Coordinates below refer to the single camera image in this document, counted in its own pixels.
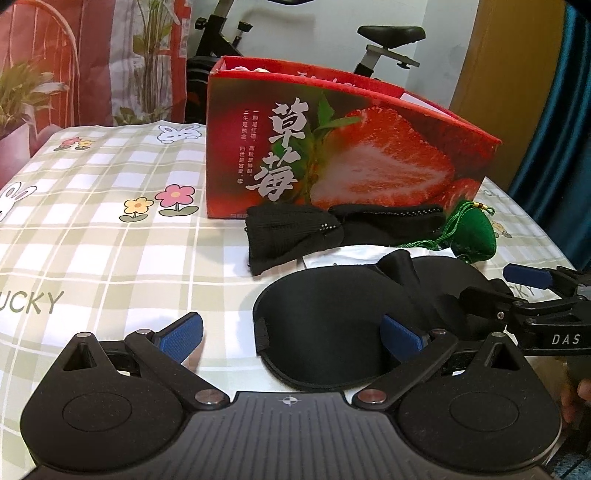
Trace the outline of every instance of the black textured plastic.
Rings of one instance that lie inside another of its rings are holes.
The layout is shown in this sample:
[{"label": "black textured plastic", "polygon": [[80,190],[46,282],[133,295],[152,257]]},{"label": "black textured plastic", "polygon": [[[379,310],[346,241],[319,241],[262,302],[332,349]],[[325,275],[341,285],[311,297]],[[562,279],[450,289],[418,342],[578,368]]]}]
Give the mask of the black textured plastic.
[{"label": "black textured plastic", "polygon": [[[39,468],[27,480],[95,478]],[[241,392],[222,410],[195,414],[165,452],[100,480],[550,480],[540,468],[465,475],[411,450],[389,418],[356,410],[340,393]]]}]

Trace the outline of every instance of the white wall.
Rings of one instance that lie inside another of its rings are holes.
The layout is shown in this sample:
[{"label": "white wall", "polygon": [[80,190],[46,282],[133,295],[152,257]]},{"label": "white wall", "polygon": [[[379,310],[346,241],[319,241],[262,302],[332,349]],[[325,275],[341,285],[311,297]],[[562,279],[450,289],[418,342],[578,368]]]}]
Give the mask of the white wall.
[{"label": "white wall", "polygon": [[478,0],[429,0],[423,19],[427,38],[417,44],[405,88],[441,106],[449,107],[466,52]]},{"label": "white wall", "polygon": [[[193,19],[208,17],[216,0],[195,0]],[[301,61],[352,72],[370,43],[357,33],[361,25],[421,25],[427,0],[316,0],[288,7],[267,0],[236,0],[224,34],[233,38],[239,20],[253,29],[245,34],[240,50],[244,55]],[[189,40],[189,54],[199,43],[200,32]],[[418,44],[397,49],[413,57]],[[381,59],[375,76],[404,86],[408,70]]]},{"label": "white wall", "polygon": [[[217,0],[194,0],[193,21],[208,17]],[[369,43],[360,25],[422,25],[427,38],[396,49],[421,63],[404,70],[391,59],[378,62],[375,76],[448,107],[462,71],[478,0],[316,0],[297,7],[267,0],[236,0],[224,34],[234,38],[238,21],[244,55],[301,61],[352,72]],[[193,31],[189,55],[201,32]]]}]

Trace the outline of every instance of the bike seat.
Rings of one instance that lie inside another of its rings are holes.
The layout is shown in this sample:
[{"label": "bike seat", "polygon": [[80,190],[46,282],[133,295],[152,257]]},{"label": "bike seat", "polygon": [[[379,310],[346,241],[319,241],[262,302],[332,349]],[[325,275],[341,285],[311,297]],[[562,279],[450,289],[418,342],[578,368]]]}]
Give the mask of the bike seat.
[{"label": "bike seat", "polygon": [[402,45],[415,43],[426,38],[421,27],[386,27],[380,25],[363,25],[357,33],[384,48],[398,48]]}]

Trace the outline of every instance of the strawberry gift box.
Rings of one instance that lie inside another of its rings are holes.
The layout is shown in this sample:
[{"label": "strawberry gift box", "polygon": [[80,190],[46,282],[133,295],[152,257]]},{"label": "strawberry gift box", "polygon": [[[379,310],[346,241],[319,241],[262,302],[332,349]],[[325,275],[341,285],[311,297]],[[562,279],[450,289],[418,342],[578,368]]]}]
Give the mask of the strawberry gift box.
[{"label": "strawberry gift box", "polygon": [[403,88],[283,60],[223,57],[207,103],[211,218],[263,202],[472,200],[500,140]]}]

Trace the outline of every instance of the crosshair logo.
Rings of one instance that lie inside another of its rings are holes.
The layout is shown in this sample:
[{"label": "crosshair logo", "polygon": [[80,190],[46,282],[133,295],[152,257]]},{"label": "crosshair logo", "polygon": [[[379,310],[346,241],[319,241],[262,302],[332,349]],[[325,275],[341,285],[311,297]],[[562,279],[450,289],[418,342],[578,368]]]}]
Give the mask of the crosshair logo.
[{"label": "crosshair logo", "polygon": [[292,405],[295,405],[296,403],[298,403],[300,400],[298,400],[295,397],[292,397],[291,395],[289,397],[285,397],[282,398],[281,401],[287,405],[288,407],[291,407]]}]

